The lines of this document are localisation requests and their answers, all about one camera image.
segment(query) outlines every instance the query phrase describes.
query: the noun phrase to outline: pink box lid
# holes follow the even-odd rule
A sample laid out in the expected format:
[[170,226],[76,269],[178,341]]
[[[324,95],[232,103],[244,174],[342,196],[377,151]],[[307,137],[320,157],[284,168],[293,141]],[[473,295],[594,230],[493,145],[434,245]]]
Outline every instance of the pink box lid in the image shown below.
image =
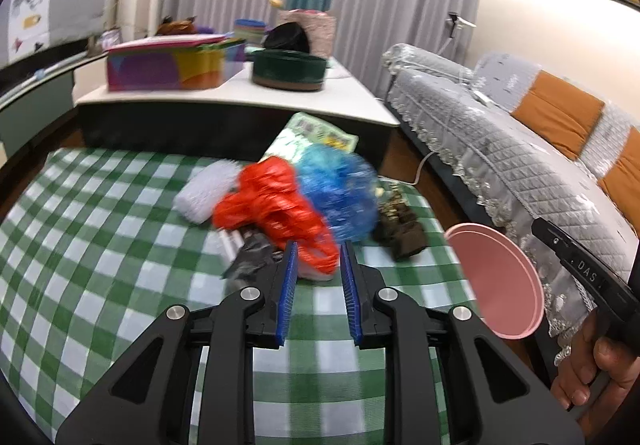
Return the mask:
[[226,39],[224,35],[158,35],[157,37],[147,37],[117,44],[107,49],[107,53],[149,50],[150,48],[196,48],[203,44],[213,44]]

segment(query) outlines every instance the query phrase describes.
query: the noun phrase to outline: human hand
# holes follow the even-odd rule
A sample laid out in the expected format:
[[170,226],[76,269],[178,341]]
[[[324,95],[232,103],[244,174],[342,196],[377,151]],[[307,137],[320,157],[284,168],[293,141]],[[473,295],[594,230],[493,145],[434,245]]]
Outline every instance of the human hand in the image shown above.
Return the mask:
[[640,374],[640,359],[620,342],[607,337],[595,339],[596,311],[589,314],[571,341],[571,355],[560,362],[551,393],[563,408],[584,405],[590,398],[590,384],[598,369],[610,381],[600,397],[578,423],[586,437],[598,433],[622,404]]

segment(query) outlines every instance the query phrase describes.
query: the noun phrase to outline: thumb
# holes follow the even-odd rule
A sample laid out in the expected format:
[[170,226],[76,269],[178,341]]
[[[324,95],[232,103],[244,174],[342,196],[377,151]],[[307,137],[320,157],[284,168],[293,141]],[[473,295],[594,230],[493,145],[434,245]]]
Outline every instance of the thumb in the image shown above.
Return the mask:
[[596,365],[623,389],[631,389],[640,374],[638,359],[623,343],[607,337],[597,340],[593,350]]

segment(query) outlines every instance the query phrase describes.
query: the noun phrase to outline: green checkered tablecloth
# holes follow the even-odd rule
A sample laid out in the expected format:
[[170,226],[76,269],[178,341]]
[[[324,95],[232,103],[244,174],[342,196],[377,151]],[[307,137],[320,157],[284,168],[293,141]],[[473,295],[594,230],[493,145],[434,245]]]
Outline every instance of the green checkered tablecloth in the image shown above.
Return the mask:
[[[49,437],[165,308],[222,300],[221,276],[242,245],[239,234],[190,225],[172,211],[175,194],[209,163],[61,149],[0,226],[0,369]],[[402,190],[431,248],[395,263],[364,241],[359,262],[422,305],[475,307],[433,212],[415,189]],[[321,284],[299,281],[289,339],[278,351],[256,349],[254,372],[260,445],[382,443],[383,352],[354,348],[339,273]],[[203,375],[201,368],[193,442]],[[437,394],[448,443],[440,383]]]

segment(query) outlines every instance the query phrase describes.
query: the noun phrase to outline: electrical cord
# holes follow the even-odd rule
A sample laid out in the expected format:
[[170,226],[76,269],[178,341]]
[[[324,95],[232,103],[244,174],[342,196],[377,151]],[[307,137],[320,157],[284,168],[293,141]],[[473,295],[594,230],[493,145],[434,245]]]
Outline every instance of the electrical cord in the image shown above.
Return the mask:
[[[448,46],[449,42],[451,41],[451,39],[449,39],[447,41],[447,43],[445,44],[445,46],[442,48],[442,50],[440,50],[441,52],[444,50],[444,48],[446,48],[446,46]],[[423,65],[419,65],[416,63],[409,63],[407,66],[404,66],[405,69],[418,69],[420,70],[420,68],[424,68],[424,69],[430,69],[430,70],[435,70],[438,73],[444,74],[444,72],[441,72],[439,70],[430,68],[428,66],[423,66]],[[463,83],[463,79],[462,79],[462,72],[463,72],[464,67],[461,65],[460,70],[458,71],[458,84],[460,86],[464,86]],[[447,115],[447,120],[444,123],[444,126],[442,128],[442,143],[440,145],[439,148],[437,148],[435,151],[431,151],[427,156],[425,156],[421,161],[420,164],[418,164],[418,168],[415,172],[415,179],[413,183],[409,183],[408,181],[402,181],[402,180],[396,180],[398,181],[398,183],[402,183],[404,185],[411,185],[411,186],[415,186],[418,184],[418,182],[420,181],[420,175],[422,174],[422,168],[424,167],[424,164],[426,164],[427,160],[430,159],[431,156],[433,156],[434,154],[436,154],[438,151],[440,151],[442,148],[444,148],[444,137],[446,134],[446,129],[449,127],[449,120],[451,119],[451,114],[453,112],[453,106],[450,106],[449,108],[449,114]]]
[[440,55],[442,56],[442,54],[444,53],[444,51],[447,49],[447,47],[449,46],[449,44],[451,44],[451,41],[453,40],[453,37],[449,37],[445,43],[442,45],[442,48],[440,48],[440,50],[438,51],[438,53],[436,53],[436,55]]

